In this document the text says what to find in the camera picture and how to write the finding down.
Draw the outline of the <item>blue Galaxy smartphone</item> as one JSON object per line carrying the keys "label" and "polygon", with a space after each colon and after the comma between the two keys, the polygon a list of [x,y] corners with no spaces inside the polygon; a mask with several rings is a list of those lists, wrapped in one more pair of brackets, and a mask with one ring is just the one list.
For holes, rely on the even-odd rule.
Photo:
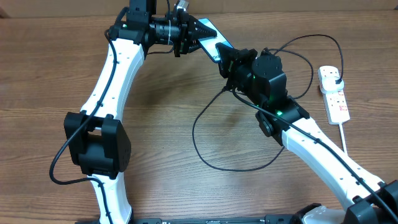
{"label": "blue Galaxy smartphone", "polygon": [[214,63],[220,63],[220,55],[218,53],[218,50],[216,49],[216,44],[217,43],[222,43],[227,45],[228,47],[233,48],[233,46],[226,40],[226,38],[223,36],[223,34],[214,26],[214,24],[207,18],[202,18],[199,19],[199,21],[216,31],[217,36],[216,37],[206,37],[199,39],[199,43],[204,50],[204,52],[209,56],[209,58],[214,62]]}

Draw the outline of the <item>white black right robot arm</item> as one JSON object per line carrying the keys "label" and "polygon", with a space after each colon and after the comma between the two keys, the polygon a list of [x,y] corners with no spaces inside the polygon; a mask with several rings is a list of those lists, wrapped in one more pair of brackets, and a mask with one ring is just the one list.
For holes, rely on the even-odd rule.
{"label": "white black right robot arm", "polygon": [[397,181],[385,183],[334,144],[286,89],[280,57],[267,49],[215,45],[227,87],[247,96],[263,133],[293,152],[316,173],[345,211],[343,223],[397,223]]}

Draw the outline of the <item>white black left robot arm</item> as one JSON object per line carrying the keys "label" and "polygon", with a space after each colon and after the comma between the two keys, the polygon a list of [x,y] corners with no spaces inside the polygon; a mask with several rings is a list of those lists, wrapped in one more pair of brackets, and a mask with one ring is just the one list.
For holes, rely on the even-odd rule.
{"label": "white black left robot arm", "polygon": [[214,29],[187,12],[178,1],[157,17],[152,0],[131,1],[105,31],[108,54],[96,86],[77,113],[64,120],[72,162],[90,182],[98,201],[98,223],[132,223],[124,172],[131,156],[131,142],[123,127],[123,111],[134,77],[155,45],[169,45],[176,57],[199,48],[198,41],[216,37]]}

